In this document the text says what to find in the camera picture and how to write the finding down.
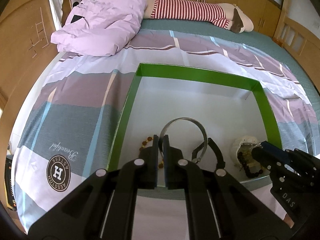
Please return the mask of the person's right hand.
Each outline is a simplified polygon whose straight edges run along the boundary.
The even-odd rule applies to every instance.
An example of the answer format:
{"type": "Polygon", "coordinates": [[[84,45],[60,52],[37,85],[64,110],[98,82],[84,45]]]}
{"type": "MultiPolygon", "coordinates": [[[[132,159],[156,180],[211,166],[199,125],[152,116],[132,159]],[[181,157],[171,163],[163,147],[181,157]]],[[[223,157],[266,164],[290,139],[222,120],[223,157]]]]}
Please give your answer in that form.
{"type": "Polygon", "coordinates": [[[289,216],[285,216],[283,221],[290,227],[292,228],[294,226],[293,220],[289,216]]]}

